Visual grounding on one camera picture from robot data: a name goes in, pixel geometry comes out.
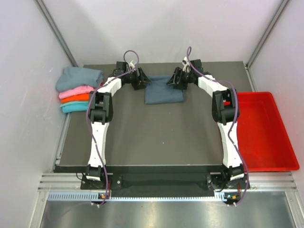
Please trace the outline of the slate blue t shirt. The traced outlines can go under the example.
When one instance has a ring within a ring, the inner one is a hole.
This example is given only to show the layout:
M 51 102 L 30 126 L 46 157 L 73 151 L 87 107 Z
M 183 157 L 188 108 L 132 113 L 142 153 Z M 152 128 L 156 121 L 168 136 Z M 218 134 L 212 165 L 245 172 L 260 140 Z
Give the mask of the slate blue t shirt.
M 152 82 L 145 89 L 146 105 L 184 102 L 184 92 L 167 85 L 170 75 L 151 75 L 149 78 Z

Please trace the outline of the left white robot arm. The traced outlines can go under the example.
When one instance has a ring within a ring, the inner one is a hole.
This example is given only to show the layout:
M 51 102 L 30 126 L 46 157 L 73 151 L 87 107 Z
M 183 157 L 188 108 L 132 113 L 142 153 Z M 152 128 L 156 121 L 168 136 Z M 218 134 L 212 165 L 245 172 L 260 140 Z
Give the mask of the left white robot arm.
M 134 90 L 140 90 L 145 89 L 151 82 L 137 63 L 117 62 L 107 80 L 90 92 L 86 121 L 92 136 L 92 145 L 85 177 L 97 188 L 109 189 L 105 144 L 107 130 L 114 115 L 113 96 L 125 84 L 131 84 Z

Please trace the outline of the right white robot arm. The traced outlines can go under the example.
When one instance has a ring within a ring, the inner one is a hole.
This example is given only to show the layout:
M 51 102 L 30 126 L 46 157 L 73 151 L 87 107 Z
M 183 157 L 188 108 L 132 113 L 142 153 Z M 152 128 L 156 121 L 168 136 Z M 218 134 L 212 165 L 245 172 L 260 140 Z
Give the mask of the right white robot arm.
M 238 93 L 228 81 L 216 80 L 210 73 L 204 72 L 199 59 L 182 61 L 183 67 L 176 67 L 167 82 L 174 89 L 185 90 L 188 84 L 195 84 L 211 98 L 211 114 L 220 130 L 223 147 L 223 170 L 215 180 L 209 180 L 213 191 L 233 188 L 245 177 L 244 159 L 238 148 L 237 124 L 239 117 Z

